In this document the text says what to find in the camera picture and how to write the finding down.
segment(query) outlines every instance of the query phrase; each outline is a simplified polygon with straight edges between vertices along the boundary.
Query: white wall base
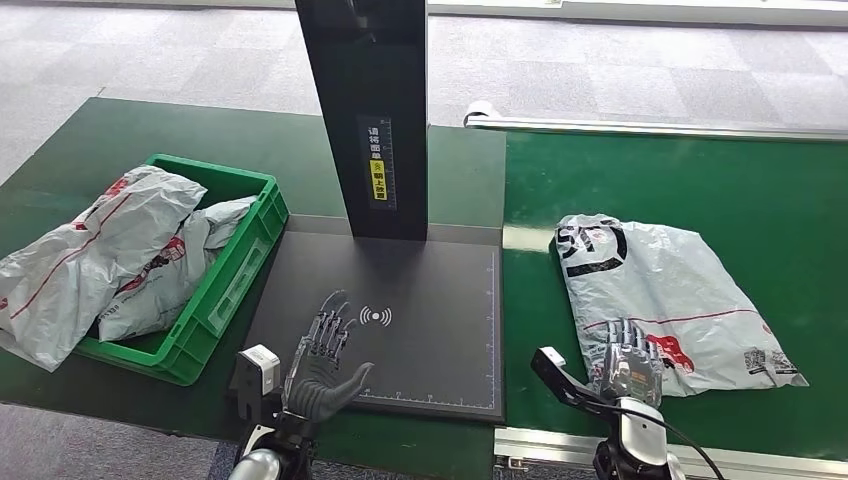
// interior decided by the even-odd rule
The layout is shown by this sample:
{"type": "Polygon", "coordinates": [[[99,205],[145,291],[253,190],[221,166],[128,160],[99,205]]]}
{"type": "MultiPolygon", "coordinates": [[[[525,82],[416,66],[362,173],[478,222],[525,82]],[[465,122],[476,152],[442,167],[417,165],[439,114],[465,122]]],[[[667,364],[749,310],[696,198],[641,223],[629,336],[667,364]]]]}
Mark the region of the white wall base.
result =
{"type": "MultiPolygon", "coordinates": [[[[93,1],[116,3],[114,0],[93,1]]],[[[294,8],[294,0],[123,0],[121,3],[294,8]]],[[[430,0],[430,13],[639,22],[848,27],[848,2],[830,0],[564,0],[561,3],[546,0],[430,0]]]]}

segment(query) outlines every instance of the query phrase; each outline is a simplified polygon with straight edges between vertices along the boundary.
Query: black vertical post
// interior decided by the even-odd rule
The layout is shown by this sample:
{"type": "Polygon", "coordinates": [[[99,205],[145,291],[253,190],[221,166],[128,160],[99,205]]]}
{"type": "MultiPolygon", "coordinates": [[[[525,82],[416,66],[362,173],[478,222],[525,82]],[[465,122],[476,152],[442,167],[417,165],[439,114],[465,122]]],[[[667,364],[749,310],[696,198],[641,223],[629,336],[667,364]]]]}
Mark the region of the black vertical post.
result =
{"type": "Polygon", "coordinates": [[[351,230],[427,238],[427,0],[296,0],[351,230]]]}

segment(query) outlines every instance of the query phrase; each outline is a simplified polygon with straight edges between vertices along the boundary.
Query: white plastic package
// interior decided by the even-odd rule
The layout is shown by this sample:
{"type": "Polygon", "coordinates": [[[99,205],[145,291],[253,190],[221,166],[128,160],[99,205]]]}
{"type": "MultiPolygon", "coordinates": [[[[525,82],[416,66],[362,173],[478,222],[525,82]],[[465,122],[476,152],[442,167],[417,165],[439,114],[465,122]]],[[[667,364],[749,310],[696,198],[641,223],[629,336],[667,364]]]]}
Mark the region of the white plastic package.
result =
{"type": "Polygon", "coordinates": [[[247,197],[192,213],[159,255],[121,285],[103,309],[100,341],[171,328],[254,201],[256,197],[247,197]]]}
{"type": "Polygon", "coordinates": [[[556,247],[590,381],[607,323],[629,319],[660,347],[663,394],[807,386],[765,320],[695,232],[568,215],[556,247]]]}
{"type": "Polygon", "coordinates": [[[55,370],[205,193],[160,168],[135,168],[73,222],[0,260],[0,346],[55,370]]]}

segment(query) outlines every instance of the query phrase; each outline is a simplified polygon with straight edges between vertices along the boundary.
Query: wireless symbol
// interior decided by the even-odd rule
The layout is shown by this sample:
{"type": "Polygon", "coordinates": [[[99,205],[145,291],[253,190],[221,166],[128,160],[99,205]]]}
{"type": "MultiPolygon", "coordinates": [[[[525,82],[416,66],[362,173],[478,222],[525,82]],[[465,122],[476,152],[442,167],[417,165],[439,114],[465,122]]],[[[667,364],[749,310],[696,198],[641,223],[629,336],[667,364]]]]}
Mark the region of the wireless symbol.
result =
{"type": "Polygon", "coordinates": [[[368,322],[378,322],[384,327],[388,327],[392,323],[392,309],[386,308],[382,312],[371,310],[368,305],[362,307],[359,311],[359,323],[365,325],[368,322]]]}

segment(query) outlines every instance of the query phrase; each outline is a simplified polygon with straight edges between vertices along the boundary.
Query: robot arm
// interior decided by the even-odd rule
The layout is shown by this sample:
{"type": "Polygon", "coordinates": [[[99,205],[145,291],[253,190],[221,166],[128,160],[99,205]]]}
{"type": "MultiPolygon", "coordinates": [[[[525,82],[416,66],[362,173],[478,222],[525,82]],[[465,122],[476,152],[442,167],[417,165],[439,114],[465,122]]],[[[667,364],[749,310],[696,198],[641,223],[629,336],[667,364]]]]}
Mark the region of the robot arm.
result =
{"type": "Polygon", "coordinates": [[[255,427],[241,449],[230,480],[306,480],[317,426],[362,390],[374,366],[361,365],[347,381],[338,379],[339,356],[355,321],[345,321],[347,295],[330,295],[301,338],[285,379],[280,360],[262,345],[240,352],[236,361],[239,415],[255,427]]]}
{"type": "Polygon", "coordinates": [[[656,408],[662,393],[656,346],[626,320],[610,322],[609,332],[600,394],[566,373],[565,359],[553,347],[538,349],[531,367],[559,401],[609,424],[609,437],[598,445],[593,462],[599,479],[685,480],[668,452],[656,408]]]}

